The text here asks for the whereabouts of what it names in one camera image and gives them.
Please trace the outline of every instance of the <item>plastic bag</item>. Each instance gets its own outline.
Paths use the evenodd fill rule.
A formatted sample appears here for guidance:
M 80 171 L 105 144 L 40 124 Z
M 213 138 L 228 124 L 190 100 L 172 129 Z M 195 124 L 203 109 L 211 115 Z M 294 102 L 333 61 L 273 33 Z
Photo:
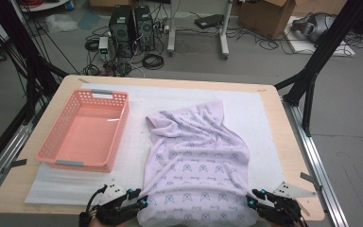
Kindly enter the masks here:
M 49 33 L 60 31 L 72 31 L 78 28 L 78 24 L 67 14 L 54 14 L 45 18 Z

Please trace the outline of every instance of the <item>patterned towel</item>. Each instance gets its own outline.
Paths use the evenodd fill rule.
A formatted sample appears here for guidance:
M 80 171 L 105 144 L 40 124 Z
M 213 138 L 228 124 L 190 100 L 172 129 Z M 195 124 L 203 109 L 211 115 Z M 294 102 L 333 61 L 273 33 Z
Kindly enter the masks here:
M 153 146 L 144 190 L 145 227 L 249 226 L 257 214 L 247 206 L 250 153 L 223 126 L 221 101 L 147 116 Z

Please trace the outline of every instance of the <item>white paper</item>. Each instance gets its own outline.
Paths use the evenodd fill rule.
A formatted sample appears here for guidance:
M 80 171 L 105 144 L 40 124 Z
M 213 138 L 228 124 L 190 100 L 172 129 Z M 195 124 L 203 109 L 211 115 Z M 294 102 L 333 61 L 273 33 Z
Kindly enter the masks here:
M 284 175 L 261 97 L 256 93 L 85 83 L 82 88 L 129 93 L 130 113 L 111 173 L 51 168 L 42 164 L 26 203 L 86 205 L 98 188 L 115 179 L 125 189 L 142 188 L 149 154 L 146 116 L 207 101 L 222 100 L 224 125 L 250 150 L 249 187 L 274 190 Z

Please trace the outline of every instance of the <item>pink plastic basket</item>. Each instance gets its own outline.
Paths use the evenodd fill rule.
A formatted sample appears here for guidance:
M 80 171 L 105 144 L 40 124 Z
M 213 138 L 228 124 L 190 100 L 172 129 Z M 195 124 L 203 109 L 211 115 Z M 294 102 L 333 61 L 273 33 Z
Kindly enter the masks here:
M 55 168 L 111 172 L 129 115 L 129 95 L 75 90 L 37 152 Z

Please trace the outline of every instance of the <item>floor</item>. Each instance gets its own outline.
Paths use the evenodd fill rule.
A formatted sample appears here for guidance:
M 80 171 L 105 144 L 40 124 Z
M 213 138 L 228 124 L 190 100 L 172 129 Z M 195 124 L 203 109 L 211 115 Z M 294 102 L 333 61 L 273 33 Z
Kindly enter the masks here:
M 39 18 L 52 13 L 68 13 L 83 29 L 51 34 L 75 68 L 86 65 L 85 37 L 108 23 L 108 16 L 76 9 L 48 10 Z M 180 23 L 194 27 L 194 17 Z M 236 27 L 231 18 L 231 27 Z M 75 73 L 56 47 L 43 35 L 51 60 L 59 68 Z M 235 83 L 276 84 L 300 72 L 309 55 L 287 55 L 288 44 L 266 50 L 251 35 L 240 39 L 229 38 L 230 57 L 224 61 L 219 55 L 220 43 L 216 36 L 194 32 L 178 34 L 176 53 L 163 53 L 164 67 L 158 71 L 142 69 L 130 73 L 133 78 L 186 79 Z M 353 58 L 333 57 L 320 72 L 315 89 L 311 119 L 312 136 L 320 158 L 335 189 L 338 201 L 350 226 L 363 226 L 363 48 L 352 47 Z M 11 119 L 23 107 L 26 98 L 9 60 L 0 61 L 0 135 Z M 76 216 L 25 216 L 0 214 L 0 226 L 74 226 Z M 331 226 L 328 219 L 310 226 Z

